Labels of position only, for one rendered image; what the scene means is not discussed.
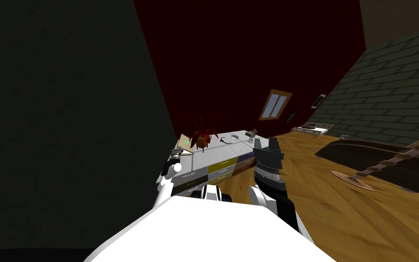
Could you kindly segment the wooden framed window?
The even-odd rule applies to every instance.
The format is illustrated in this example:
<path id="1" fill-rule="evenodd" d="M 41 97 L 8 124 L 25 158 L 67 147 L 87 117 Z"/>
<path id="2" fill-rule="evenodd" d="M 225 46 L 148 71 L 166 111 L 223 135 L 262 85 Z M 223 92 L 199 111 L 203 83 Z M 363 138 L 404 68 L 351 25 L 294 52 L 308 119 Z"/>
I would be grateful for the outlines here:
<path id="1" fill-rule="evenodd" d="M 259 120 L 279 119 L 291 96 L 292 93 L 272 89 L 260 114 Z"/>

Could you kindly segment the pale low sideboard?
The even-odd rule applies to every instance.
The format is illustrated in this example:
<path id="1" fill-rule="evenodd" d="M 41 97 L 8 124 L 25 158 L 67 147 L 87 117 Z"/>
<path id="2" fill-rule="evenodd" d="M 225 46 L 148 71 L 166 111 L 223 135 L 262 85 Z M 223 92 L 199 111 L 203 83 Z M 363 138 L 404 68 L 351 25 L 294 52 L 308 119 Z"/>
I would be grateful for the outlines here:
<path id="1" fill-rule="evenodd" d="M 302 126 L 293 127 L 290 132 L 310 134 L 313 136 L 313 138 L 316 138 L 320 135 L 324 135 L 333 127 L 334 127 L 334 124 L 306 122 Z"/>

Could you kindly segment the white framed wall picture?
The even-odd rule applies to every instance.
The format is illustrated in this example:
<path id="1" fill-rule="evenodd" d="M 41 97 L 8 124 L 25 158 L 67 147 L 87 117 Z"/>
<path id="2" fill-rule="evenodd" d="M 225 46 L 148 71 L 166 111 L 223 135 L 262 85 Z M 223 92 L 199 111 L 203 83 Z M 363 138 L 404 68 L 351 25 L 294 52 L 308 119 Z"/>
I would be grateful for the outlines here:
<path id="1" fill-rule="evenodd" d="M 320 106 L 321 102 L 325 99 L 326 95 L 321 94 L 319 97 L 314 101 L 311 108 L 316 109 Z"/>

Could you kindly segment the tan book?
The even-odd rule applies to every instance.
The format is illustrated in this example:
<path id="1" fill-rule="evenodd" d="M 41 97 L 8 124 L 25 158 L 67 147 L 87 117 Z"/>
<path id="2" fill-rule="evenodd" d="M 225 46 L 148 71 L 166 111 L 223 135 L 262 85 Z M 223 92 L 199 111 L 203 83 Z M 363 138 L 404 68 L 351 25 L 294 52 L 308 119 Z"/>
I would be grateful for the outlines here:
<path id="1" fill-rule="evenodd" d="M 177 148 L 182 150 L 181 155 L 193 155 L 194 153 L 194 149 L 191 147 L 190 139 L 184 134 L 180 135 Z"/>

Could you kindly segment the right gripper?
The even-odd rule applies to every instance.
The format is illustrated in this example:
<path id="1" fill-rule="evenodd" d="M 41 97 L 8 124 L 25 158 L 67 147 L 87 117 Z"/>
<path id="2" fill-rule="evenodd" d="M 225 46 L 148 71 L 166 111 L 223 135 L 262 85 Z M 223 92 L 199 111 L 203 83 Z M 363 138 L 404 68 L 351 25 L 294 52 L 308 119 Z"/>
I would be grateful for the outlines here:
<path id="1" fill-rule="evenodd" d="M 263 150 L 260 139 L 254 140 L 254 156 L 257 162 L 257 167 L 262 167 L 267 170 L 283 169 L 282 161 L 284 154 L 280 150 L 277 137 L 269 138 L 269 150 Z"/>

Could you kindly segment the red potted plant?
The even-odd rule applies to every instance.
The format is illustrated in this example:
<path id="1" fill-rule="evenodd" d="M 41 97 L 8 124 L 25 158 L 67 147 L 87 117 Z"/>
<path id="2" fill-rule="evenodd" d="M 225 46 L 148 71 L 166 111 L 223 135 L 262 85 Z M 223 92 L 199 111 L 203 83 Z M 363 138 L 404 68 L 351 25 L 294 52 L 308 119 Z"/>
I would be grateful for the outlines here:
<path id="1" fill-rule="evenodd" d="M 202 117 L 198 119 L 196 127 L 197 130 L 193 133 L 190 139 L 191 148 L 196 146 L 197 149 L 201 148 L 204 150 L 210 144 L 212 135 L 216 138 L 219 137 L 216 130 L 211 125 L 205 124 Z"/>

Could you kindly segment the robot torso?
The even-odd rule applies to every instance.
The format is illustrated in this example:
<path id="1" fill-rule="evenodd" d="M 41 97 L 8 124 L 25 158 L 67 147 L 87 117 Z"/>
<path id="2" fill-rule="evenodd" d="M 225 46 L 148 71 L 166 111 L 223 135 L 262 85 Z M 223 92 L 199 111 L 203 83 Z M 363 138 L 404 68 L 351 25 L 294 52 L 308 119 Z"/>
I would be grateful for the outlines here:
<path id="1" fill-rule="evenodd" d="M 251 204 L 225 202 L 215 186 L 202 198 L 171 196 L 98 246 L 83 262 L 336 262 L 298 225 L 298 214 L 249 189 Z"/>

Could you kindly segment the grey dresser with coloured drawers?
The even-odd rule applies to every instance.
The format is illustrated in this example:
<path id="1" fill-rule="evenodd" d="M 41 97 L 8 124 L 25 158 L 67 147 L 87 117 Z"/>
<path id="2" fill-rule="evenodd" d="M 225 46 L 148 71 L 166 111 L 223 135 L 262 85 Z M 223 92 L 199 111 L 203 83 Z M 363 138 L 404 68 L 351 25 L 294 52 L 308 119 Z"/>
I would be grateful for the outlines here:
<path id="1" fill-rule="evenodd" d="M 203 150 L 193 147 L 193 155 L 181 155 L 179 171 L 171 181 L 174 184 L 171 196 L 188 197 L 194 191 L 201 191 L 206 185 L 216 185 L 242 172 L 255 163 L 254 143 L 248 143 L 247 131 L 219 133 L 218 138 L 211 136 L 210 144 Z M 239 136 L 232 144 L 220 142 L 221 137 Z M 256 135 L 264 149 L 268 139 Z"/>

